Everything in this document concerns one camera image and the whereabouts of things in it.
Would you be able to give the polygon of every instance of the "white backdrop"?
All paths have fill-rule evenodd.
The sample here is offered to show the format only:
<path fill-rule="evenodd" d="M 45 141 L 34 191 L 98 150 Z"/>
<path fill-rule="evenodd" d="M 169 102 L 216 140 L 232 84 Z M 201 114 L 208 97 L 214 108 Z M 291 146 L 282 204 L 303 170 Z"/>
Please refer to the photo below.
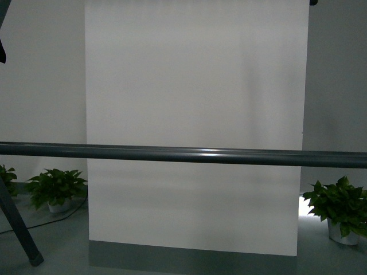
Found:
<path fill-rule="evenodd" d="M 85 4 L 87 142 L 300 150 L 308 0 Z M 89 238 L 296 255 L 300 169 L 89 160 Z"/>

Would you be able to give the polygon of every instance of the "gray baseboard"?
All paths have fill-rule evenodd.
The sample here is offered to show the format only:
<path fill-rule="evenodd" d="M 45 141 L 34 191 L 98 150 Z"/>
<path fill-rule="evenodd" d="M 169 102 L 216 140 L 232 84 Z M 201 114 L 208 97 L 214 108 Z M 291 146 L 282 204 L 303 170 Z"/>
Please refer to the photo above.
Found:
<path fill-rule="evenodd" d="M 89 241 L 89 265 L 189 275 L 296 274 L 296 257 Z"/>

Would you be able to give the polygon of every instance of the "potted plant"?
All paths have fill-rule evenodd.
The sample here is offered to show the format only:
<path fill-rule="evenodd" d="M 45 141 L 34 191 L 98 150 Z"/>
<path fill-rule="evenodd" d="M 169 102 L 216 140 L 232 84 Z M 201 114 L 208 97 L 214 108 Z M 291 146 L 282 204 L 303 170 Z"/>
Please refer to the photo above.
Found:
<path fill-rule="evenodd" d="M 367 191 L 363 187 L 349 184 L 347 176 L 336 184 L 322 185 L 317 181 L 314 191 L 306 192 L 302 197 L 310 199 L 309 212 L 327 219 L 329 237 L 347 245 L 356 245 L 359 236 L 367 237 Z"/>
<path fill-rule="evenodd" d="M 45 169 L 45 173 L 29 179 L 25 189 L 30 192 L 31 204 L 39 209 L 48 203 L 52 213 L 60 213 L 70 208 L 73 196 L 85 196 L 85 179 L 79 178 L 78 170 L 61 171 L 58 169 Z"/>
<path fill-rule="evenodd" d="M 0 177 L 3 180 L 9 194 L 12 197 L 16 197 L 18 195 L 18 189 L 16 183 L 13 182 L 14 179 L 17 179 L 17 175 L 13 173 L 15 171 L 14 168 L 9 168 L 8 170 L 5 168 L 5 165 L 0 166 Z"/>

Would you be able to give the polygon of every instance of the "metal bar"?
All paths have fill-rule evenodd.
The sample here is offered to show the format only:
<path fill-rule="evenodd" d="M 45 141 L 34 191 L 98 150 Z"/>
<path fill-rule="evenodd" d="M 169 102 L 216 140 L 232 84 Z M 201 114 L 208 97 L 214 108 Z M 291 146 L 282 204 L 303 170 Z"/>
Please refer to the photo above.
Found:
<path fill-rule="evenodd" d="M 0 154 L 158 162 L 367 168 L 366 152 L 0 142 Z"/>
<path fill-rule="evenodd" d="M 44 259 L 38 251 L 32 236 L 29 234 L 29 231 L 25 226 L 17 207 L 11 199 L 2 178 L 0 178 L 0 207 L 27 254 L 30 264 L 38 266 L 44 261 Z"/>

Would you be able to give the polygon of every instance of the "black cable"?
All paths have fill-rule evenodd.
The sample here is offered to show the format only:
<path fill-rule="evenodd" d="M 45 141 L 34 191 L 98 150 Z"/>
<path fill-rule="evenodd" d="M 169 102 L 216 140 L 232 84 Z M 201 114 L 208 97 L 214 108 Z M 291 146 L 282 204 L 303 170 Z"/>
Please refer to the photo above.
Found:
<path fill-rule="evenodd" d="M 64 218 L 61 218 L 61 219 L 57 219 L 55 221 L 50 221 L 50 222 L 45 222 L 45 223 L 42 223 L 40 225 L 34 225 L 34 226 L 30 226 L 30 227 L 27 227 L 27 229 L 32 229 L 32 228 L 35 228 L 35 227 L 40 227 L 40 226 L 43 226 L 43 225 L 49 225 L 51 223 L 54 223 L 54 222 L 60 222 L 60 221 L 63 221 L 67 218 L 69 218 L 72 214 L 74 214 L 76 211 L 78 211 L 82 206 L 83 204 L 87 201 L 87 198 L 88 198 L 88 194 L 85 196 L 83 202 L 77 207 L 77 209 L 75 209 L 73 212 L 71 212 L 69 215 L 67 215 L 66 217 Z M 5 234 L 5 233 L 8 233 L 8 232 L 12 232 L 14 231 L 13 229 L 10 229 L 10 230 L 6 230 L 6 231 L 3 231 L 3 232 L 0 232 L 0 235 L 1 234 Z"/>

